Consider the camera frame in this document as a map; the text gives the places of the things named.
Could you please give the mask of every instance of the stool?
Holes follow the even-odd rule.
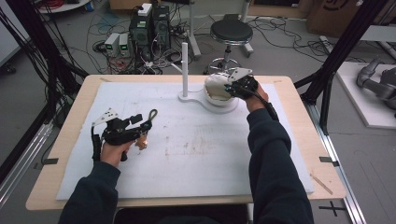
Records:
[[[210,27],[210,35],[220,43],[226,44],[227,49],[224,58],[213,60],[204,71],[204,74],[213,74],[217,72],[228,72],[241,67],[241,64],[230,58],[231,46],[246,45],[253,37],[253,30],[249,25],[240,20],[222,20],[216,21]]]

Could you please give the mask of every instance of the dark sleeve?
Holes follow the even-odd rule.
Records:
[[[114,166],[98,161],[92,172],[81,178],[64,206],[59,223],[113,222],[118,192],[115,187],[120,171]]]
[[[247,116],[254,223],[314,223],[311,204],[290,157],[290,138],[266,109]]]

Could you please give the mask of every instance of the cable bundle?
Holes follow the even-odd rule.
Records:
[[[56,35],[64,49],[67,51],[68,62],[57,49],[47,29],[40,20],[40,13],[34,8],[29,0],[6,0],[15,16],[21,22],[21,25],[31,37],[33,44],[23,37],[21,32],[9,20],[7,15],[0,8],[0,21],[5,25],[8,31],[13,35],[17,43],[26,53],[31,61],[35,71],[46,84],[46,100],[49,105],[48,119],[52,119],[56,113],[56,105],[60,99],[64,104],[67,102],[67,96],[73,99],[73,95],[78,92],[80,84],[76,81],[76,75],[82,79],[88,74],[80,68],[75,67],[75,61],[71,57],[68,48],[59,33],[58,26],[54,22],[58,34]]]

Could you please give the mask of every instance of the gray floor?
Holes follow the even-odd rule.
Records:
[[[128,18],[127,14],[113,14],[106,5],[97,8],[92,13],[77,9],[56,15],[60,30],[68,45],[72,47],[73,56],[90,74],[99,72],[82,50],[92,54],[101,67],[106,66],[105,58],[93,52],[91,47],[95,41],[104,40],[106,36],[89,34],[90,26],[93,25],[91,33],[97,34],[100,26],[95,25],[96,23],[121,22],[120,26],[114,29],[114,32],[117,32],[128,27]],[[199,27],[208,21],[211,21],[208,17],[197,18],[195,24]],[[197,33],[207,34],[209,26],[210,23],[207,23]],[[301,36],[302,41],[299,42],[301,45],[305,45],[307,41],[318,41],[317,35],[306,32],[304,21],[287,21],[287,29]],[[286,36],[283,31],[265,31],[264,34],[273,44],[283,47],[292,46],[293,38]],[[205,35],[198,35],[197,41],[203,56],[199,61],[191,63],[190,74],[200,75],[208,62],[222,55],[225,47]],[[335,43],[336,39],[330,39],[330,41]],[[255,32],[251,46],[255,52],[250,58],[246,57],[244,51],[236,48],[233,48],[232,55],[244,67],[253,69],[255,75],[289,76],[293,81],[297,81],[316,72],[322,65],[321,62],[304,56],[294,49],[270,45],[259,32]],[[325,56],[313,55],[308,49],[300,49],[300,51],[321,61],[326,59]],[[385,63],[395,63],[374,43],[360,42],[351,53],[351,56],[362,58],[366,62],[376,55],[380,55]],[[17,54],[11,61],[17,67],[17,73],[9,75],[2,70],[0,76],[0,102],[2,104],[0,107],[2,124],[0,162],[3,162],[7,154],[15,147],[41,110],[45,99],[44,84],[35,75],[32,65],[23,53]],[[173,68],[165,68],[163,72],[165,74],[177,73]],[[394,223],[396,220],[394,213],[396,211],[396,193],[394,192],[396,177],[392,172],[396,168],[396,163],[394,163],[396,132],[366,128],[337,78],[334,79],[332,89],[329,132],[367,223]],[[34,169],[33,166],[39,161],[39,157],[50,141],[51,139],[1,208],[1,223],[57,222],[60,211],[32,212],[27,211],[24,206],[39,175],[39,170]],[[350,223],[346,211],[338,210],[334,213],[333,210],[319,209],[320,206],[331,206],[329,201],[311,203],[316,223]],[[333,205],[345,207],[341,201],[333,201]]]

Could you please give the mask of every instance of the white tube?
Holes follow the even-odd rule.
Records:
[[[396,60],[396,51],[393,49],[393,47],[390,44],[388,44],[385,41],[377,41],[377,43],[381,45],[382,48],[384,48],[387,51],[387,53],[390,54],[390,56],[392,56]]]
[[[186,42],[181,44],[181,70],[183,74],[183,97],[189,94],[189,45]]]
[[[242,22],[246,22],[247,21],[249,4],[250,4],[250,1],[245,1],[244,5],[242,6],[242,15],[241,15],[241,21]]]

